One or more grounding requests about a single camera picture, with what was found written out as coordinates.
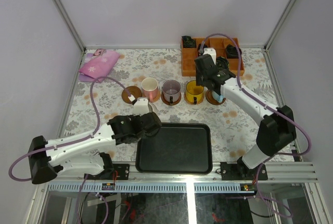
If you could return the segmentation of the yellow mug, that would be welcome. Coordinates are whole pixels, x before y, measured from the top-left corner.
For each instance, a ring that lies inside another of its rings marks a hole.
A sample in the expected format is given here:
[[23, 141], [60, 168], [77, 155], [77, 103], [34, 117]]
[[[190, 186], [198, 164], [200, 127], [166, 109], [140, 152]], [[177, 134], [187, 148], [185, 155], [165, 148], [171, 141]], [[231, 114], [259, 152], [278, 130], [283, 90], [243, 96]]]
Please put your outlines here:
[[185, 93], [190, 93], [192, 95], [199, 95], [201, 93], [204, 94], [204, 87], [201, 85], [197, 85], [196, 81], [192, 80], [186, 84]]

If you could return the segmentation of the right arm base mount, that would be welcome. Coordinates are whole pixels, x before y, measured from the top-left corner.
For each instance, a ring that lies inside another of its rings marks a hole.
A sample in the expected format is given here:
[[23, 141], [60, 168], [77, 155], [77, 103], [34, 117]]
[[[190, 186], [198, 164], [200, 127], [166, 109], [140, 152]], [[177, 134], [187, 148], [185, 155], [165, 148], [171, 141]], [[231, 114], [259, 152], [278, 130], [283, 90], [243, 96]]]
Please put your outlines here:
[[237, 163], [220, 162], [221, 177], [223, 181], [240, 181], [251, 180], [258, 178], [259, 181], [267, 181], [268, 175], [266, 166], [263, 165], [260, 170], [258, 166], [254, 169], [239, 170]]

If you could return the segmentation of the pink mug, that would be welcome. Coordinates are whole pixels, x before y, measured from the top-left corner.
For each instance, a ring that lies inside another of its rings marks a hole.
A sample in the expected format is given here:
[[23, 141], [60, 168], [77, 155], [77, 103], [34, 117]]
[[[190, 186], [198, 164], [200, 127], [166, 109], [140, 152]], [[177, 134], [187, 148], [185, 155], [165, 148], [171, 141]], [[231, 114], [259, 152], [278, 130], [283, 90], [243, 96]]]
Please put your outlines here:
[[158, 81], [154, 78], [145, 78], [142, 81], [143, 95], [153, 102], [158, 95]]

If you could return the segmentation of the blue mug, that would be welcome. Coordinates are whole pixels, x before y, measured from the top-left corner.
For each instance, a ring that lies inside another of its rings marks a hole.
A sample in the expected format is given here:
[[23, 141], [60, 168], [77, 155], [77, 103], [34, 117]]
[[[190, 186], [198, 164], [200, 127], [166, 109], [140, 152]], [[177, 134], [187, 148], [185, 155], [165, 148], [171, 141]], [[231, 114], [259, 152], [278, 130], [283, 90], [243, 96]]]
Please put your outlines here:
[[212, 97], [215, 101], [217, 101], [218, 103], [221, 103], [224, 99], [223, 95], [219, 95], [217, 94], [215, 91], [212, 91]]

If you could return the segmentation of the purple mug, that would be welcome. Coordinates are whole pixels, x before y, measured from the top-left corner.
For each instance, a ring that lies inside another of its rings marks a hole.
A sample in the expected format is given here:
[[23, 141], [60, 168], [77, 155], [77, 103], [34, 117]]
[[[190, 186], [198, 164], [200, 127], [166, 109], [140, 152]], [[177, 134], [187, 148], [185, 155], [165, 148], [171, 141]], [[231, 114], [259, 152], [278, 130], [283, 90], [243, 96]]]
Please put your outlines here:
[[168, 80], [162, 86], [162, 94], [169, 104], [174, 104], [181, 98], [181, 85], [175, 80]]

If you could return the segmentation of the dark brown wooden coaster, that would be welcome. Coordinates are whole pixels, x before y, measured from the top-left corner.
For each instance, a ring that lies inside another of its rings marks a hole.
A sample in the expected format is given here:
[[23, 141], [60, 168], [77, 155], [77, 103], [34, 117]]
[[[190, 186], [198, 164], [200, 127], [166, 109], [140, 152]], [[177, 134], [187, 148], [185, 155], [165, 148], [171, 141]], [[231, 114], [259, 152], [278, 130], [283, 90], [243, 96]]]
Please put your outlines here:
[[176, 94], [162, 93], [161, 99], [166, 105], [175, 106], [181, 101], [182, 94], [181, 93], [176, 93]]
[[125, 103], [131, 104], [131, 99], [138, 99], [139, 97], [142, 97], [142, 91], [137, 86], [128, 86], [122, 91], [121, 97]]
[[211, 90], [206, 91], [206, 99], [212, 105], [222, 105], [226, 101], [225, 98], [221, 102], [218, 102], [217, 100], [215, 100], [212, 96], [212, 91]]

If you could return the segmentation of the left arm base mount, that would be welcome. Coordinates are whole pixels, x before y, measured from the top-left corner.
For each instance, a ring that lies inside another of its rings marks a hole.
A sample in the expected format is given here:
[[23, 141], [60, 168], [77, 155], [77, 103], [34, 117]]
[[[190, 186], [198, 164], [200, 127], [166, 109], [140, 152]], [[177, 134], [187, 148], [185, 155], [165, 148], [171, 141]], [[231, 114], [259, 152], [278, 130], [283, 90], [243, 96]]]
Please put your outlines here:
[[115, 164], [113, 171], [103, 171], [98, 175], [85, 174], [87, 180], [111, 180], [111, 181], [125, 181], [129, 179], [130, 165], [129, 164]]

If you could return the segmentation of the woven rattan coaster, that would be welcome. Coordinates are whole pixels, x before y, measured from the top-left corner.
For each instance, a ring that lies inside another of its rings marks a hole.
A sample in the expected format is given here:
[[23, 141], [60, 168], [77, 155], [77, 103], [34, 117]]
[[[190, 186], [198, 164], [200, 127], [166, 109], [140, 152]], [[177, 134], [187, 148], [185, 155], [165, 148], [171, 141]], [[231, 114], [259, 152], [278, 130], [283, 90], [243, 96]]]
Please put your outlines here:
[[204, 94], [201, 93], [199, 95], [192, 95], [190, 93], [184, 94], [185, 101], [190, 105], [198, 105], [203, 102], [204, 100]]
[[146, 91], [143, 90], [143, 96], [148, 98], [148, 100], [152, 103], [156, 102], [159, 100], [161, 93], [158, 89], [154, 90], [154, 91]]

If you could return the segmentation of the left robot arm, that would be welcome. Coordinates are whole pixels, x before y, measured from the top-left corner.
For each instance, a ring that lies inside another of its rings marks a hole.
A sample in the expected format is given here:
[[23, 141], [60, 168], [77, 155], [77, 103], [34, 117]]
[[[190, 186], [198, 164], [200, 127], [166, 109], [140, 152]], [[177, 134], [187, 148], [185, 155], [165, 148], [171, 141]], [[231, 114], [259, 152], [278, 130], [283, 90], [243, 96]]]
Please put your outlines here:
[[115, 179], [111, 152], [116, 146], [136, 143], [155, 136], [162, 123], [156, 113], [116, 116], [95, 134], [87, 132], [63, 139], [35, 137], [29, 148], [29, 166], [33, 184], [54, 180], [57, 176], [86, 176], [93, 180]]

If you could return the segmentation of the cream white mug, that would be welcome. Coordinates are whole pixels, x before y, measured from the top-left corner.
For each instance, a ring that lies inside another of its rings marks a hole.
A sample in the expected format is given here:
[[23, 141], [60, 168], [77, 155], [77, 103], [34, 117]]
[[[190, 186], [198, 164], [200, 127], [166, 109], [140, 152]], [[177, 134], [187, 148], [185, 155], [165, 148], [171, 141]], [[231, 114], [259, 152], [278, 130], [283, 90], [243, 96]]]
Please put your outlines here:
[[155, 114], [158, 113], [157, 107], [153, 103], [149, 102], [148, 103], [148, 108], [151, 112], [154, 112]]

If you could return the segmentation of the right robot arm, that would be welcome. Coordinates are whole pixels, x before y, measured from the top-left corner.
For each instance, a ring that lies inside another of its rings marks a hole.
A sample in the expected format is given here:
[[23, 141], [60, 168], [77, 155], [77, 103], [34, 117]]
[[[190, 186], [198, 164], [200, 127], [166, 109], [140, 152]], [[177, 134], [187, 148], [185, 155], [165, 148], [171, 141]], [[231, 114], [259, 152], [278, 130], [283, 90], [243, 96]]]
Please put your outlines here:
[[259, 126], [256, 144], [237, 160], [237, 173], [242, 179], [255, 175], [256, 167], [293, 142], [296, 128], [290, 107], [277, 107], [247, 91], [229, 69], [220, 68], [209, 54], [195, 59], [196, 83], [231, 100]]

